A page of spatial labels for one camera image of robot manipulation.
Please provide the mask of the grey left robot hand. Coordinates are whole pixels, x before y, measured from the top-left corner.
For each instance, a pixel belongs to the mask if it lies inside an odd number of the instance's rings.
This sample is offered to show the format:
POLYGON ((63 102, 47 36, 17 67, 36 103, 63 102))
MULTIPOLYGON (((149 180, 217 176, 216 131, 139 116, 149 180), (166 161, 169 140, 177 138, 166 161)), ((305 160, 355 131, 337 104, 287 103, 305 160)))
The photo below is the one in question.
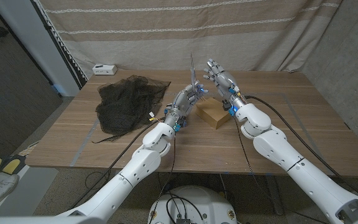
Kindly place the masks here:
POLYGON ((186 118, 191 112, 192 107, 202 98, 208 90, 203 84, 192 84, 181 90, 172 101, 172 104, 166 107, 166 115, 164 123, 175 129, 176 124, 181 118, 186 118))

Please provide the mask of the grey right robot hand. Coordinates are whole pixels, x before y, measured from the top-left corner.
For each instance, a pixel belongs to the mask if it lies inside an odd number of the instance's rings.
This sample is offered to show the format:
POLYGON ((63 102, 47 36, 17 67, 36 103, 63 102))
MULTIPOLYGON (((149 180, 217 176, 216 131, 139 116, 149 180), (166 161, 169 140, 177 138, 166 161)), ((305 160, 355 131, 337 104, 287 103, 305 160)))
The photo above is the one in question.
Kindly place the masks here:
POLYGON ((206 75, 203 78, 214 83, 223 98, 223 108, 231 116, 246 104, 235 78, 213 59, 207 61, 206 75))

